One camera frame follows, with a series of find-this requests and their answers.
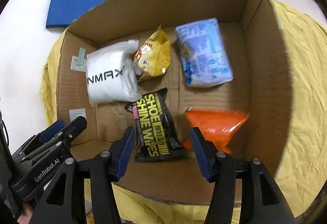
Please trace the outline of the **open cardboard box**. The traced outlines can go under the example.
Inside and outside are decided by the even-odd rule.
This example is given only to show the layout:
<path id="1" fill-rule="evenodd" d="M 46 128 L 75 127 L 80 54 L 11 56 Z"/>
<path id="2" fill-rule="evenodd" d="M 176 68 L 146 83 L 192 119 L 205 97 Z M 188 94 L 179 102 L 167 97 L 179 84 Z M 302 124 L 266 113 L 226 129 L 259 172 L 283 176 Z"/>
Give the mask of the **open cardboard box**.
<path id="1" fill-rule="evenodd" d="M 234 78 L 213 88 L 189 88 L 182 72 L 175 28 L 216 18 Z M 80 49 L 87 53 L 120 41 L 144 42 L 162 27 L 172 44 L 167 72 L 140 82 L 145 94 L 167 88 L 166 104 L 178 138 L 189 136 L 188 107 L 232 109 L 249 114 L 230 142 L 232 157 L 258 157 L 275 175 L 288 137 L 292 88 L 286 46 L 270 0 L 108 0 L 68 27 L 61 46 L 57 115 L 68 122 L 71 109 L 85 109 L 87 128 L 73 141 L 77 160 L 95 157 L 119 140 L 134 117 L 124 103 L 92 106 L 84 72 L 70 68 Z"/>

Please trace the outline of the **black shoe wipes pack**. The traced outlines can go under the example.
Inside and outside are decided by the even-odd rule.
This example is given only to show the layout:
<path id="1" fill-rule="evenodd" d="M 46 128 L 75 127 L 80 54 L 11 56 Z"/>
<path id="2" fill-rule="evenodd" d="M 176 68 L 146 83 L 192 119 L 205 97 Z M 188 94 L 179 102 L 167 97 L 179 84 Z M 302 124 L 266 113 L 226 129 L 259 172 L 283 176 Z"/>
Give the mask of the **black shoe wipes pack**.
<path id="1" fill-rule="evenodd" d="M 165 102 L 167 92 L 167 88 L 149 92 L 125 106 L 134 116 L 139 137 L 136 162 L 161 162 L 187 156 Z"/>

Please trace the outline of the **blue white tissue pack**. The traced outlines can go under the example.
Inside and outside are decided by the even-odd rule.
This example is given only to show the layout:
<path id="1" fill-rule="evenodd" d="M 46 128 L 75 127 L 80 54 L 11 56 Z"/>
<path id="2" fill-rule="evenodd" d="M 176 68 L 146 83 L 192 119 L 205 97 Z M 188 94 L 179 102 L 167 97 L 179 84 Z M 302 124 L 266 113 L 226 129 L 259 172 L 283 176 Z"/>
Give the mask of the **blue white tissue pack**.
<path id="1" fill-rule="evenodd" d="M 198 20 L 175 28 L 185 83 L 209 88 L 233 80 L 218 20 Z"/>

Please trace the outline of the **white zip pouch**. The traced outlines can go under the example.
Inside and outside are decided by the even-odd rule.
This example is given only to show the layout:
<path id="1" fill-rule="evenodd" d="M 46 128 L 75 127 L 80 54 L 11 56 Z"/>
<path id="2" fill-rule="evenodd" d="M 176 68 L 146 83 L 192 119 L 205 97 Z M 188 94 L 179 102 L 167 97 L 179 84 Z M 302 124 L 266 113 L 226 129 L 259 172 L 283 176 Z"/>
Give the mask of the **white zip pouch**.
<path id="1" fill-rule="evenodd" d="M 115 43 L 86 56 L 87 94 L 91 105 L 134 102 L 141 98 L 131 55 L 138 40 Z"/>

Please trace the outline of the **yellow tablecloth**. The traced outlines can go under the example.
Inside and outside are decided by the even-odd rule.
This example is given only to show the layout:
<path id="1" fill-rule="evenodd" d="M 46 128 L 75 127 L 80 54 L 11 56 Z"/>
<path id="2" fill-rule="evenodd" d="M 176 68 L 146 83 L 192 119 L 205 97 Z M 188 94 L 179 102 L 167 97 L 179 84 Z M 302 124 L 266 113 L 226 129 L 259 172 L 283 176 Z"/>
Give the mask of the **yellow tablecloth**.
<path id="1" fill-rule="evenodd" d="M 164 28 L 171 41 L 171 64 L 161 77 L 142 81 L 141 91 L 168 88 L 167 106 L 172 114 L 179 140 L 186 140 L 190 129 L 184 109 L 197 108 L 240 110 L 249 113 L 249 120 L 236 133 L 228 146 L 235 158 L 249 158 L 245 150 L 254 144 L 257 134 L 259 155 L 270 165 L 268 151 L 279 144 L 277 132 L 288 132 L 283 155 L 276 154 L 280 163 L 275 180 L 295 217 L 305 213 L 313 203 L 326 181 L 326 28 L 287 4 L 274 0 L 265 2 L 273 8 L 284 45 L 270 44 L 263 49 L 254 36 L 244 32 L 238 23 L 223 23 L 220 26 L 223 42 L 234 73 L 233 81 L 209 88 L 187 89 L 184 84 L 179 58 L 175 28 Z M 92 107 L 86 91 L 85 73 L 70 70 L 70 60 L 77 49 L 73 48 L 64 63 L 63 42 L 66 30 L 53 45 L 43 69 L 41 96 L 45 105 L 48 124 L 57 119 L 57 95 L 67 88 L 76 87 L 76 103 L 68 99 L 71 108 L 85 108 L 89 118 L 89 132 L 74 143 L 76 156 L 86 153 L 91 147 L 109 146 L 109 141 L 118 139 L 126 126 L 135 124 L 131 113 L 123 109 L 122 102 Z M 68 66 L 76 80 L 70 80 L 67 88 L 59 88 L 58 70 Z M 64 119 L 69 119 L 68 106 L 63 105 Z M 118 210 L 123 218 L 134 223 L 203 223 L 208 211 L 205 205 L 187 205 L 155 201 L 144 197 L 140 191 L 113 186 Z"/>

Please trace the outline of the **yellow panda snack bag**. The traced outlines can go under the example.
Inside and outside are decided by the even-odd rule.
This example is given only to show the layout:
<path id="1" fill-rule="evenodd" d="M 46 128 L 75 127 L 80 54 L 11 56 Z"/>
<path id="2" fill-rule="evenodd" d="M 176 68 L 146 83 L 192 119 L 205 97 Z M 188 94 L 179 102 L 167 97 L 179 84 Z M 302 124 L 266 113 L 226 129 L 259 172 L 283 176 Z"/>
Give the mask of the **yellow panda snack bag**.
<path id="1" fill-rule="evenodd" d="M 171 44 L 161 26 L 138 48 L 134 63 L 138 81 L 153 79 L 166 73 L 171 64 Z"/>

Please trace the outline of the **orange snack bag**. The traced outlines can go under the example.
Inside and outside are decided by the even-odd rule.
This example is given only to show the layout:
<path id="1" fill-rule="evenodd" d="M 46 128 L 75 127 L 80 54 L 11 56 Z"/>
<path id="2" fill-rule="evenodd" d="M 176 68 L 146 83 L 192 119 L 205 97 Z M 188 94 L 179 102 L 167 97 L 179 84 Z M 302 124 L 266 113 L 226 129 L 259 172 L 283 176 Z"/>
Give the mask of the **orange snack bag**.
<path id="1" fill-rule="evenodd" d="M 245 112 L 226 109 L 189 108 L 184 114 L 190 127 L 199 128 L 205 140 L 227 154 L 232 153 L 228 143 L 249 117 Z"/>

